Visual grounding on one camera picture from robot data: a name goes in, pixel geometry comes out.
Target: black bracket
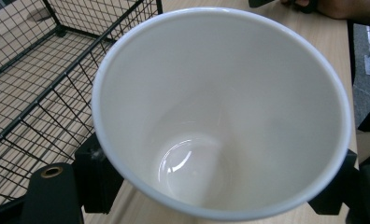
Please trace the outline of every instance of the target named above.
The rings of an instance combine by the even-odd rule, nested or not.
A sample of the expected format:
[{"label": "black bracket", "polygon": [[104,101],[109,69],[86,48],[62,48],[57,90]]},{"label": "black bracket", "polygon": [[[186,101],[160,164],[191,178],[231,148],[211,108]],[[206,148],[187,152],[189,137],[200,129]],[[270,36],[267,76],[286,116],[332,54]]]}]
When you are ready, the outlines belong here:
[{"label": "black bracket", "polygon": [[342,204],[349,207],[348,222],[370,224],[370,163],[354,165],[357,154],[347,157],[334,180],[309,205],[319,215],[338,215]]},{"label": "black bracket", "polygon": [[270,2],[273,2],[273,0],[249,0],[249,6],[250,7],[261,7]]},{"label": "black bracket", "polygon": [[32,174],[27,193],[0,206],[0,223],[83,223],[86,213],[108,213],[123,178],[92,134],[72,164],[54,163]]}]

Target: finger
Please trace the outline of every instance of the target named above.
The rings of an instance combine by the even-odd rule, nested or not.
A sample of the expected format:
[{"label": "finger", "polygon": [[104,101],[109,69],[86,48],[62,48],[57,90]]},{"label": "finger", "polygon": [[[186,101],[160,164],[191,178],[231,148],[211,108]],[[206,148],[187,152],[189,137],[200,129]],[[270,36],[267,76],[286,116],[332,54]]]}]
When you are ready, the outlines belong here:
[{"label": "finger", "polygon": [[296,0],[295,4],[300,7],[306,7],[309,4],[309,0]]}]

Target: cup rim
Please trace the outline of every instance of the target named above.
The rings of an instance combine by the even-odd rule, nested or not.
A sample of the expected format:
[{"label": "cup rim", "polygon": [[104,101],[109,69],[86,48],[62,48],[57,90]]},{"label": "cup rim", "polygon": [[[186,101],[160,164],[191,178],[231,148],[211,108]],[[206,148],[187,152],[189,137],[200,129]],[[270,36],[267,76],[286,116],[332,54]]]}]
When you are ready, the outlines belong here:
[{"label": "cup rim", "polygon": [[[106,70],[110,67],[115,59],[115,55],[118,54],[121,48],[125,46],[132,37],[139,35],[144,32],[147,28],[158,25],[162,22],[171,20],[175,17],[181,17],[184,15],[200,14],[200,13],[210,13],[210,14],[221,14],[221,15],[236,15],[251,21],[258,21],[268,26],[270,29],[276,29],[278,32],[289,36],[290,38],[296,39],[301,47],[308,50],[315,56],[316,62],[320,63],[322,67],[326,70],[326,76],[331,80],[337,97],[340,99],[340,105],[338,106],[341,110],[342,120],[341,120],[341,136],[337,141],[337,148],[334,150],[333,157],[328,162],[323,172],[316,178],[310,185],[304,190],[293,195],[290,199],[283,201],[281,203],[276,203],[273,205],[268,205],[260,209],[252,210],[240,210],[240,211],[222,211],[207,209],[203,207],[197,207],[189,204],[179,202],[175,199],[170,198],[159,192],[152,187],[149,187],[145,182],[138,178],[124,163],[121,158],[118,158],[114,153],[114,147],[110,144],[107,139],[106,130],[104,129],[102,123],[102,113],[101,113],[101,91],[103,89],[103,82],[106,76]],[[92,119],[94,123],[95,132],[99,139],[99,142],[104,150],[105,154],[111,161],[112,165],[120,171],[121,175],[127,179],[132,185],[137,189],[142,191],[151,199],[156,202],[162,203],[170,208],[178,210],[180,212],[195,216],[203,217],[208,219],[220,220],[220,221],[244,221],[253,220],[264,217],[271,217],[286,211],[289,211],[296,206],[310,201],[316,195],[318,195],[334,178],[338,172],[341,164],[343,163],[347,148],[349,145],[350,135],[351,135],[351,119],[350,119],[350,109],[349,100],[345,89],[342,85],[341,80],[336,74],[333,67],[327,62],[327,60],[321,55],[321,53],[316,50],[310,43],[308,43],[303,37],[298,35],[296,32],[285,27],[284,25],[271,21],[263,16],[242,11],[238,9],[226,8],[226,7],[192,7],[181,10],[176,10],[172,12],[167,12],[147,21],[138,24],[135,28],[126,33],[121,37],[117,43],[115,43],[111,49],[108,51],[105,59],[101,62],[98,68],[97,75],[94,80],[92,87]]]}]

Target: cup bottom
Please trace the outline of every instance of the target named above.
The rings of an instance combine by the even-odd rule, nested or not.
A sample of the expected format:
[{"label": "cup bottom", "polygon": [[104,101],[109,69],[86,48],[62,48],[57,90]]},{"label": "cup bottom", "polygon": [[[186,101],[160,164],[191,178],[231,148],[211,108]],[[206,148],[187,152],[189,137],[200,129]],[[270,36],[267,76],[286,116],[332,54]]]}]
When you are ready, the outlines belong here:
[{"label": "cup bottom", "polygon": [[232,172],[217,139],[179,137],[164,147],[158,190],[183,203],[216,207],[230,188]]}]

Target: black wire rack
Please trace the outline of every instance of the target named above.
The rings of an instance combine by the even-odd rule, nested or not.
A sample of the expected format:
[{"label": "black wire rack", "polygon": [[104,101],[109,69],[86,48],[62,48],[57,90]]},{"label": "black wire rack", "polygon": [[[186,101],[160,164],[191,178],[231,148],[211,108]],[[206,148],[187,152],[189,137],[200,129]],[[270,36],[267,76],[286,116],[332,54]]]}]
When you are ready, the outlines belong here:
[{"label": "black wire rack", "polygon": [[0,8],[0,205],[31,174],[71,162],[94,132],[93,79],[109,48],[160,0],[17,0]]}]

